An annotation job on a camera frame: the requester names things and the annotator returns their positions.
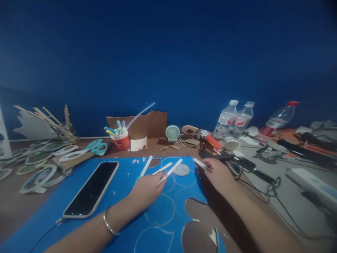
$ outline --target white bottle cap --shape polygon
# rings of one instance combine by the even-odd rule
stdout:
[[[230,101],[229,101],[229,104],[230,104],[230,105],[234,105],[234,106],[237,106],[238,103],[239,103],[239,101],[237,101],[237,100],[230,100]]]

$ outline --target red bottle cap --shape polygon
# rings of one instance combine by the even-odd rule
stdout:
[[[298,106],[298,105],[299,105],[299,102],[297,102],[297,101],[289,101],[287,103],[287,106]]]

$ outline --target water bottle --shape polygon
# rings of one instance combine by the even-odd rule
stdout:
[[[233,122],[233,119],[236,115],[236,105],[239,101],[231,100],[229,106],[222,110],[218,123],[214,129],[213,137],[215,139],[221,140],[222,136],[228,133],[230,126]]]
[[[229,133],[235,138],[240,138],[252,119],[254,102],[247,101],[245,106],[236,114]]]
[[[289,101],[286,106],[274,112],[264,127],[259,131],[258,139],[269,141],[274,137],[277,131],[292,119],[295,114],[295,107],[298,105],[299,102],[297,101]]]

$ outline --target green fan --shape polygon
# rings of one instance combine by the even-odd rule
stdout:
[[[179,137],[180,130],[178,127],[171,125],[166,128],[165,134],[169,142],[176,142]]]

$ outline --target bracelet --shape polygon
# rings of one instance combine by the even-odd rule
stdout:
[[[107,220],[106,220],[105,212],[106,212],[108,209],[109,209],[109,208],[105,209],[105,210],[104,210],[104,213],[103,213],[103,220],[104,220],[105,227],[106,227],[106,229],[110,232],[110,234],[112,234],[113,236],[119,235],[120,233],[115,233],[115,232],[111,229],[111,227],[109,226],[109,223],[108,223]]]

